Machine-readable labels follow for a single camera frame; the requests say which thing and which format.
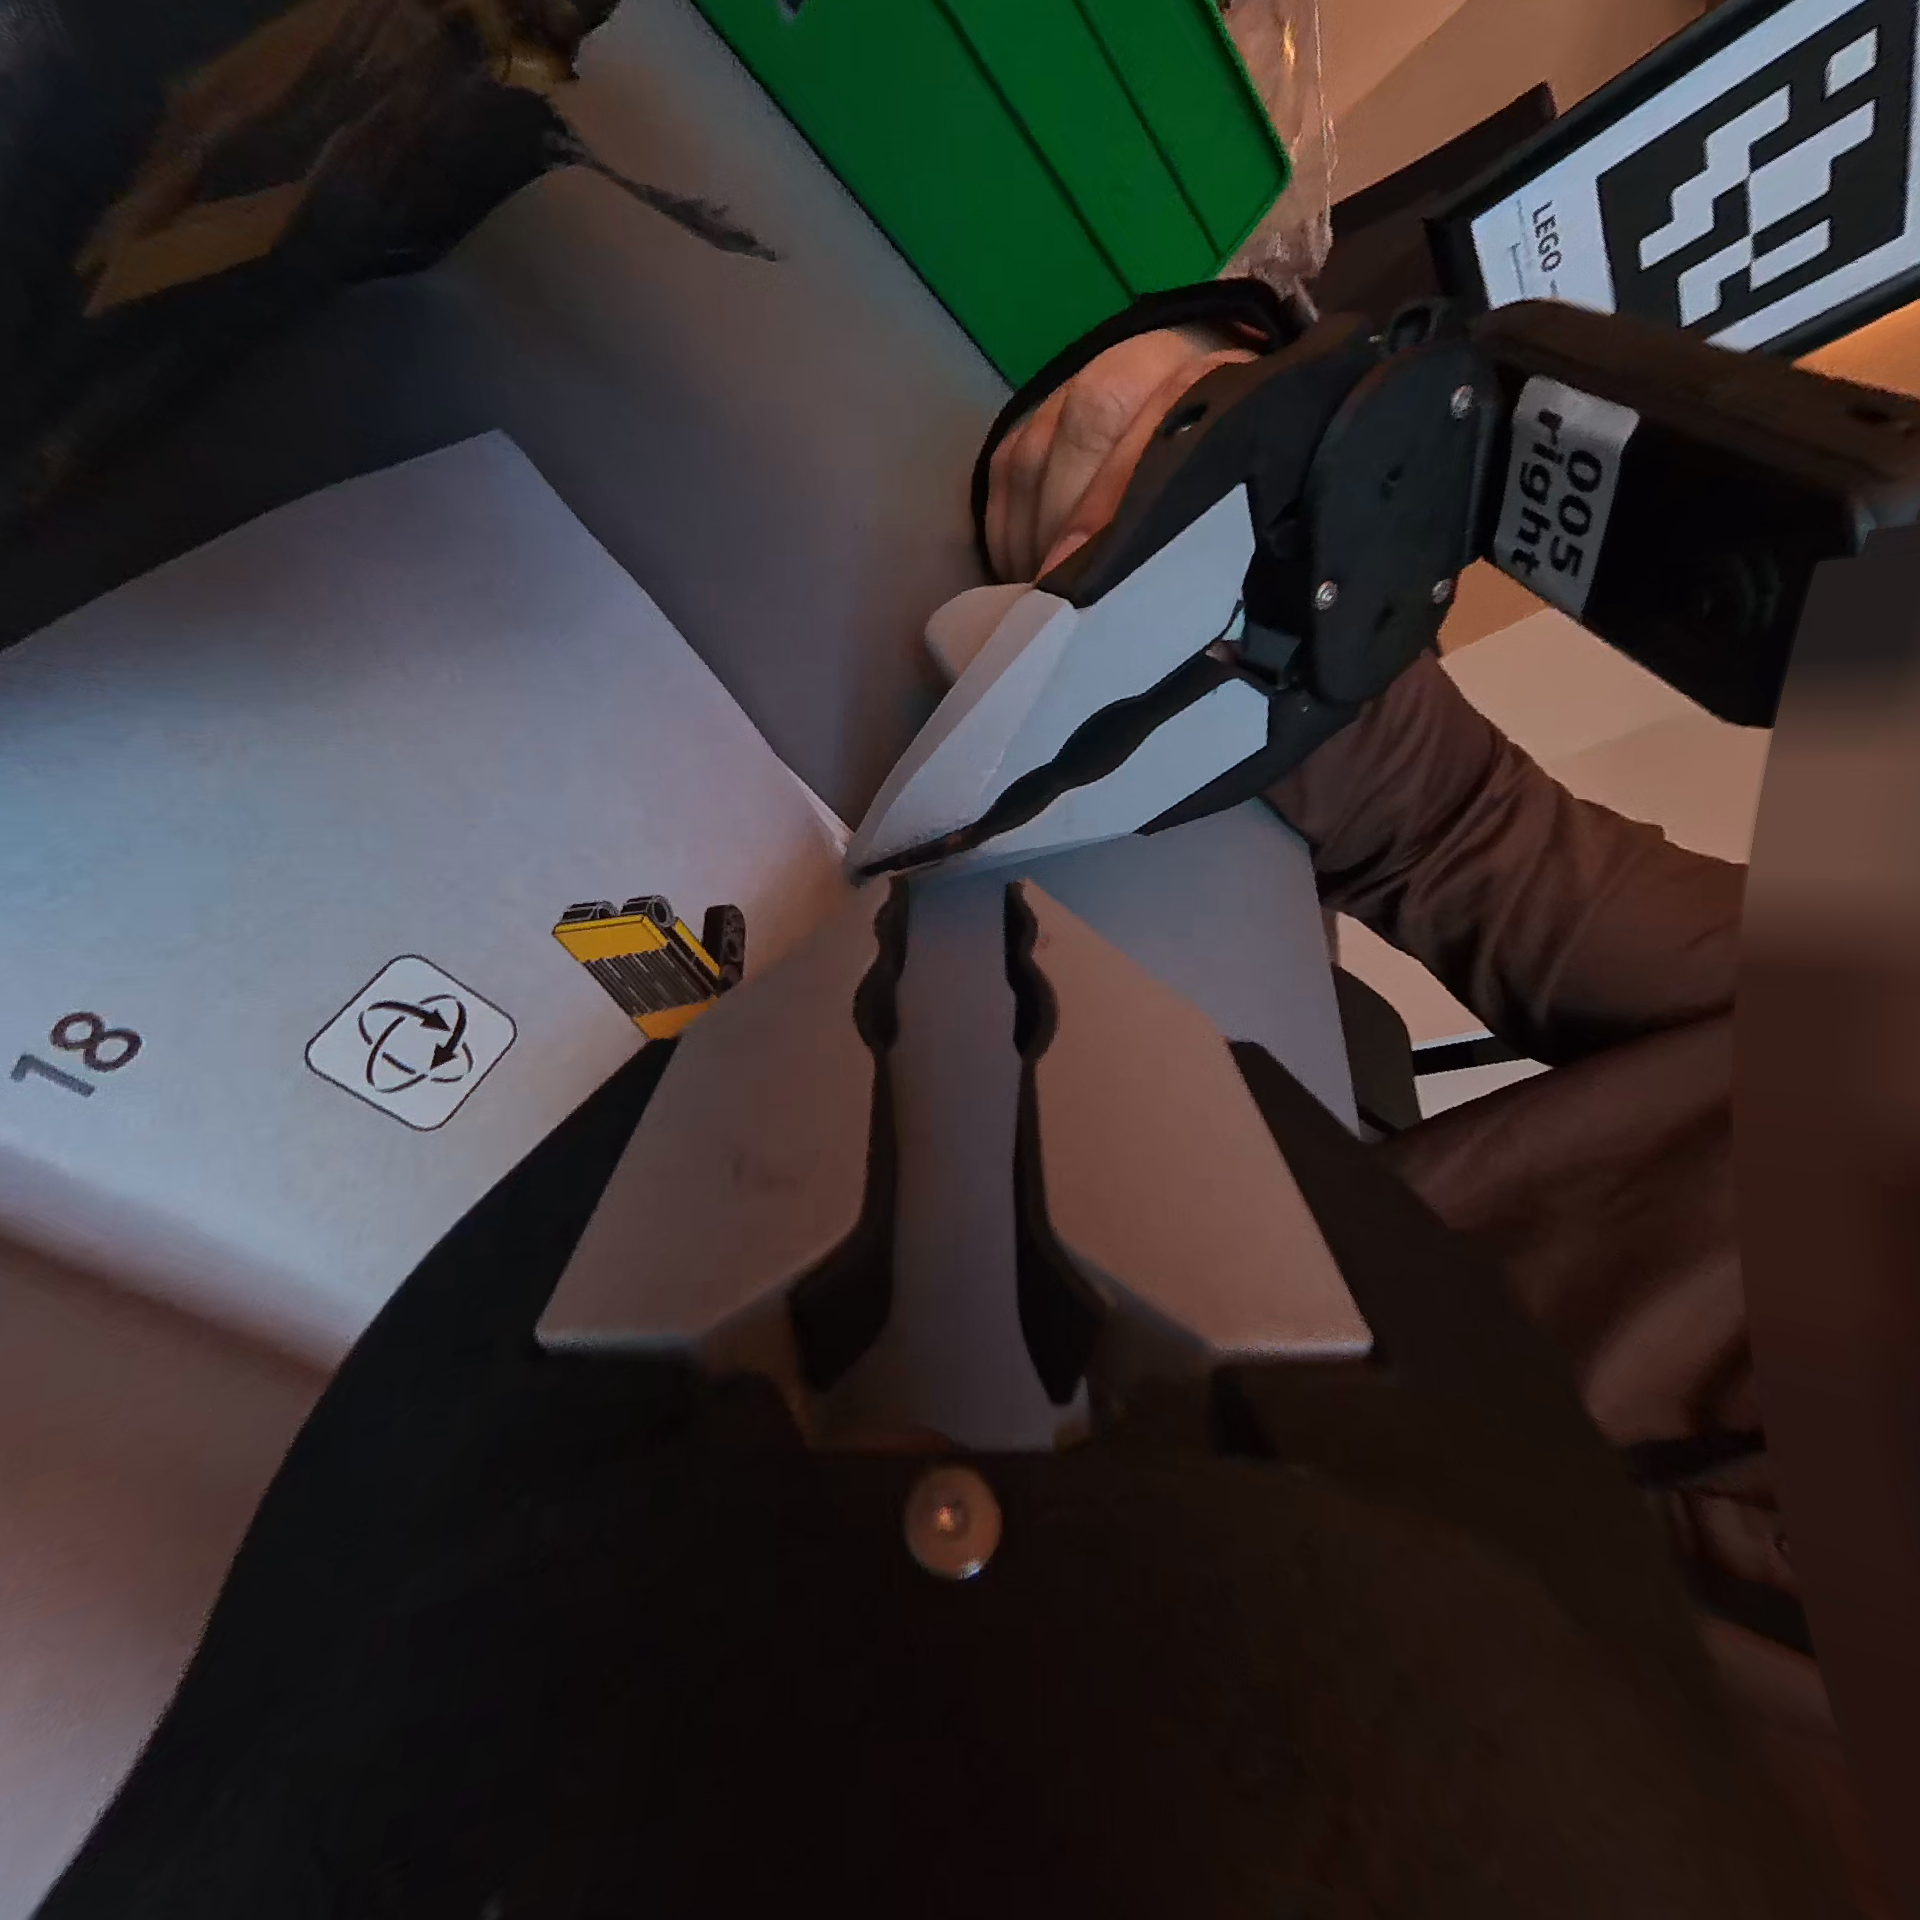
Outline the clear plastic bag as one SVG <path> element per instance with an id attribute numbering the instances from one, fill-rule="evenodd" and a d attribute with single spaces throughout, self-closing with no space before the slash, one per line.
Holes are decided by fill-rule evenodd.
<path id="1" fill-rule="evenodd" d="M 1283 295 L 1303 292 L 1332 249 L 1334 132 L 1313 1 L 1237 1 L 1225 13 L 1265 119 L 1287 152 L 1287 183 L 1231 266 Z"/>

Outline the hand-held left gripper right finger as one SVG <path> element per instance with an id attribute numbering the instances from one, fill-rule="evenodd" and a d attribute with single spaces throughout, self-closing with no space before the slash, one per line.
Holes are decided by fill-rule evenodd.
<path id="1" fill-rule="evenodd" d="M 1053 1405 L 1374 1351 L 1231 1045 L 1033 879 L 1014 996 L 1014 1296 Z"/>

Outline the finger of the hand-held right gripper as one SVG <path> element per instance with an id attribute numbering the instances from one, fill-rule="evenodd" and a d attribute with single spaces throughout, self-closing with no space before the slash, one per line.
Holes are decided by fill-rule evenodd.
<path id="1" fill-rule="evenodd" d="M 1301 504 L 1311 455 L 1357 383 L 1357 320 L 1318 320 L 1283 351 L 1196 381 L 1108 524 L 996 614 L 855 829 L 851 876 L 886 878 L 879 823 L 891 805 L 902 800 L 911 824 L 969 814 L 1089 713 L 1174 669 L 1311 687 L 1310 612 L 1283 626 L 1248 580 L 1272 592 L 1262 540 Z"/>
<path id="2" fill-rule="evenodd" d="M 1352 719 L 1352 704 L 1238 669 L 1174 669 L 1089 713 L 1048 759 L 1001 780 L 949 823 L 879 823 L 886 876 L 995 863 L 1158 832 L 1252 797 Z"/>

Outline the dark lego box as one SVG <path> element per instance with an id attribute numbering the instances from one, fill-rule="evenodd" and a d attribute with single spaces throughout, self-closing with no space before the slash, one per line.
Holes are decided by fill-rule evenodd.
<path id="1" fill-rule="evenodd" d="M 180 401 L 347 286 L 435 264 L 584 168 L 709 249 L 726 202 L 606 165 L 561 110 L 611 1 L 4 1 L 4 642 L 40 540 Z"/>

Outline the white instruction booklet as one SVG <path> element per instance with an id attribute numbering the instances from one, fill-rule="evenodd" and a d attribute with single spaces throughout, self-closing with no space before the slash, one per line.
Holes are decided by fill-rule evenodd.
<path id="1" fill-rule="evenodd" d="M 852 878 L 852 832 L 655 601 L 513 444 L 471 439 L 4 653 L 4 1236 L 337 1359 L 607 1078 L 660 1077 L 902 879 L 891 1305 L 975 1305 L 941 1357 L 891 1359 L 893 1416 L 1041 1444 L 1003 892 L 1033 879 L 1244 1069 L 1329 1026 L 1332 989 L 1287 964 L 1311 910 L 1289 930 L 1241 838 Z"/>

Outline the green plastic tray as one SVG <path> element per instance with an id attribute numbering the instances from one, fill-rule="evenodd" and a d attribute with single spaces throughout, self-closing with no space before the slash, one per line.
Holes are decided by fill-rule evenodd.
<path id="1" fill-rule="evenodd" d="M 1211 1 L 697 9 L 1012 388 L 1291 178 Z"/>

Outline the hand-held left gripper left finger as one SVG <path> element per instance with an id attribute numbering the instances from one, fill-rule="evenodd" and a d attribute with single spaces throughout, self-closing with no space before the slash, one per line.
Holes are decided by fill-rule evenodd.
<path id="1" fill-rule="evenodd" d="M 537 1328 L 823 1393 L 893 1301 L 910 892 L 876 879 L 670 1048 Z"/>

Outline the person's brown clothing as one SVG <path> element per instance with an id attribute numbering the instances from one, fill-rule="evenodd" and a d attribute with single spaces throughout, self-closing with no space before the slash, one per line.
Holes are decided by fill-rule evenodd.
<path id="1" fill-rule="evenodd" d="M 1737 1252 L 1728 1013 L 1422 1119 L 1382 1158 L 1564 1353 L 1687 1584 L 1739 1730 L 1845 1911 L 1851 1789 L 1797 1582 Z"/>

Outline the person's right hand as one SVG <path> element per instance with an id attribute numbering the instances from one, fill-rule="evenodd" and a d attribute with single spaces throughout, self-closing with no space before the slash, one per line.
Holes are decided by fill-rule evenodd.
<path id="1" fill-rule="evenodd" d="M 1213 372 L 1257 357 L 1248 327 L 1161 327 L 1117 342 L 1011 424 L 990 456 L 983 569 L 1035 583 L 1117 509 L 1163 415 Z"/>

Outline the person's right forearm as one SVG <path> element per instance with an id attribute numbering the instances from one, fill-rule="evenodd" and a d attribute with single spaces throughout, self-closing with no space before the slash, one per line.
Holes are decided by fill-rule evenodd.
<path id="1" fill-rule="evenodd" d="M 1744 866 L 1575 797 L 1415 662 L 1265 791 L 1325 908 L 1542 1064 L 1728 1017 Z"/>

